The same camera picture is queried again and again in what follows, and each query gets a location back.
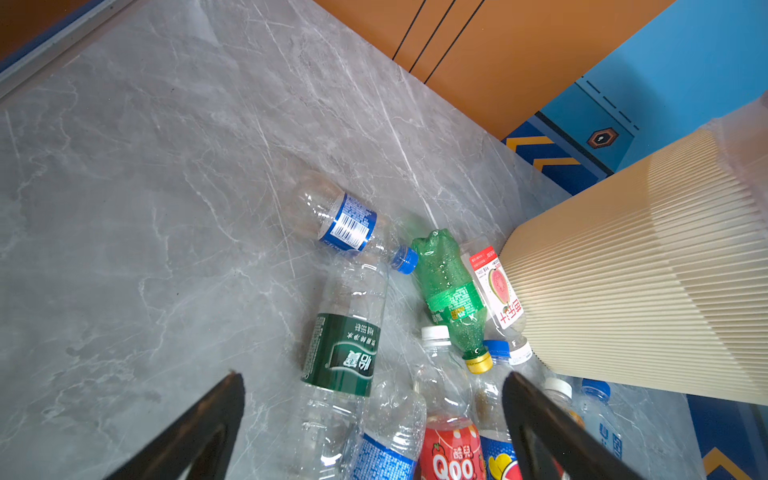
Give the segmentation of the orange red label bottle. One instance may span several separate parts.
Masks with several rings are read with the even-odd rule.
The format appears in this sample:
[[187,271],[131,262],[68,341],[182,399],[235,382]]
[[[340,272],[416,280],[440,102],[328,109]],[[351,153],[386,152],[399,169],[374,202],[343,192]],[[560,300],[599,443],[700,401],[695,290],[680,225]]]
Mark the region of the orange red label bottle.
[[583,418],[573,408],[573,389],[567,381],[557,377],[547,377],[543,384],[543,392],[582,429],[585,428]]

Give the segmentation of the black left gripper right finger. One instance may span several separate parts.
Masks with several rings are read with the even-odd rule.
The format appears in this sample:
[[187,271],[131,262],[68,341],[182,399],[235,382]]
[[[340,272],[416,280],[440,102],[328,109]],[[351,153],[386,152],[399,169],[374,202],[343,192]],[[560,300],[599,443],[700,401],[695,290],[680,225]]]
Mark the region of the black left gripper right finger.
[[503,383],[502,405],[524,479],[638,479],[640,476],[523,375]]

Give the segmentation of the clear water bottle blue cap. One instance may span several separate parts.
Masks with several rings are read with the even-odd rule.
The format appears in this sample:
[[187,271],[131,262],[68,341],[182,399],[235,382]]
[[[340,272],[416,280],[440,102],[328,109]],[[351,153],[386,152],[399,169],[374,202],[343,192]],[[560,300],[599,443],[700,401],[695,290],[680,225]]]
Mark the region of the clear water bottle blue cap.
[[607,382],[584,378],[581,381],[579,408],[587,432],[610,451],[623,459],[623,440],[610,406],[611,387]]

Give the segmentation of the bottle with watermelon label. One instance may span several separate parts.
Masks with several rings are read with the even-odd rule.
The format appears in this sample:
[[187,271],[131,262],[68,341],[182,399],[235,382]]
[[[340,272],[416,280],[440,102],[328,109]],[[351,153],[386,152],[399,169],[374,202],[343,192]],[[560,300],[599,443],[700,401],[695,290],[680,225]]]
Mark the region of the bottle with watermelon label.
[[527,317],[496,250],[486,237],[478,237],[462,243],[460,253],[487,310],[484,336],[491,355],[501,357],[509,350],[512,365],[527,362],[533,356],[523,335]]

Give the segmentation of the red Qoo drink bottle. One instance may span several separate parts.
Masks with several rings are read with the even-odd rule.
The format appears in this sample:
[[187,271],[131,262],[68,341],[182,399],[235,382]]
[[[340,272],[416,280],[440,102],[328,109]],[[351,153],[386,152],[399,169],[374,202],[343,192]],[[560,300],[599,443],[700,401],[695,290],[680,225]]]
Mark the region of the red Qoo drink bottle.
[[415,368],[414,389],[427,406],[419,456],[421,479],[485,479],[486,466],[474,422],[471,386],[465,367],[452,354],[445,326],[421,329],[425,358]]

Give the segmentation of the clear bottle dark green label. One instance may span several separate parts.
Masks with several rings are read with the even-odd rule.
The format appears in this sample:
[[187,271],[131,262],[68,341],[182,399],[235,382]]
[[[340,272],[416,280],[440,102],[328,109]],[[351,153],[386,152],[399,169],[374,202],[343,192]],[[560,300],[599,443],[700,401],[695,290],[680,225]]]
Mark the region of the clear bottle dark green label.
[[364,255],[330,265],[294,403],[289,479],[343,479],[370,396],[389,268]]

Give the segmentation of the Pepsi label clear bottle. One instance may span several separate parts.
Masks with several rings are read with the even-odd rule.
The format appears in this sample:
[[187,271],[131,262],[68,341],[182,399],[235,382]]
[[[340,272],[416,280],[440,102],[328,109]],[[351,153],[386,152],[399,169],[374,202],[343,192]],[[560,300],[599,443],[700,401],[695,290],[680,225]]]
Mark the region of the Pepsi label clear bottle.
[[486,475],[488,479],[521,479],[502,401],[503,384],[514,370],[510,347],[500,340],[486,340],[484,345],[493,367],[474,376],[473,394]]

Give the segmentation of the small clear bottle blue label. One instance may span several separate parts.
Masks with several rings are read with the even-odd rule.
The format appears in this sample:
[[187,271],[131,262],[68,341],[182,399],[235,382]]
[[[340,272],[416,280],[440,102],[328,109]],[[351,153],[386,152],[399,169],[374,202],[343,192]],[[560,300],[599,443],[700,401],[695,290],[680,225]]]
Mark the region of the small clear bottle blue label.
[[378,258],[404,275],[419,263],[394,220],[317,171],[298,177],[285,212],[295,232],[348,257]]

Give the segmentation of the cream plastic waste bin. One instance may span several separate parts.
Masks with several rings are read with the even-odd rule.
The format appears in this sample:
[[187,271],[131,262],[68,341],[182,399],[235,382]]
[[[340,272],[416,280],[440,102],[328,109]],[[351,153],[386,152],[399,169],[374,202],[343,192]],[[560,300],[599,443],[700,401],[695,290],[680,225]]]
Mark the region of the cream plastic waste bin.
[[767,401],[767,100],[517,227],[501,262],[559,374]]

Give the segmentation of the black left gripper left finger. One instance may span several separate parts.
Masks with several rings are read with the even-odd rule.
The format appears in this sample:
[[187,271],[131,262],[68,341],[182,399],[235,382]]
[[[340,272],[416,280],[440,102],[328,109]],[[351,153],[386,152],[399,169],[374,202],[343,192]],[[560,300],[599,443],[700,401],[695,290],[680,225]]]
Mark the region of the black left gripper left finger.
[[225,478],[244,407],[244,380],[232,371],[108,477]]

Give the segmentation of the small green soda bottle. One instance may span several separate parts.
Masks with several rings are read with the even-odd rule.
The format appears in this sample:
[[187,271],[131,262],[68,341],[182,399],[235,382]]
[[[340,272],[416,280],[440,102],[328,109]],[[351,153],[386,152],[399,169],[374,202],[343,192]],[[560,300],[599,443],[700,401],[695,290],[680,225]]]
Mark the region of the small green soda bottle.
[[490,371],[493,361],[484,345],[487,309],[458,242],[449,230],[438,229],[414,239],[411,248],[419,256],[414,274],[433,322],[448,328],[452,345],[471,373]]

